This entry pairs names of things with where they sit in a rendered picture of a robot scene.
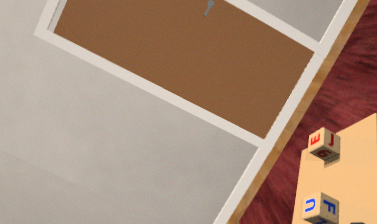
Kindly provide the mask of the beige mat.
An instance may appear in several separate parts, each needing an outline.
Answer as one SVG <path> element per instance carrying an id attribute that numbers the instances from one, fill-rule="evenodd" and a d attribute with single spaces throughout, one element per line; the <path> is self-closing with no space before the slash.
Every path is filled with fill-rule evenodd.
<path id="1" fill-rule="evenodd" d="M 377 224 L 377 113 L 336 134 L 339 154 L 302 151 L 292 224 L 312 224 L 302 219 L 303 201 L 318 191 L 339 201 L 337 224 Z"/>

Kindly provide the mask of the beige block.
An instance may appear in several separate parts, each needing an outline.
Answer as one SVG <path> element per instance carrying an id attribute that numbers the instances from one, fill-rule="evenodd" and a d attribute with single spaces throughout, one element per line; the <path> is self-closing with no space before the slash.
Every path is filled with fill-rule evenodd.
<path id="1" fill-rule="evenodd" d="M 321 128 L 309 136 L 308 153 L 327 160 L 340 153 L 340 136 Z"/>
<path id="2" fill-rule="evenodd" d="M 338 200 L 319 191 L 304 197 L 302 219 L 312 224 L 337 224 Z"/>

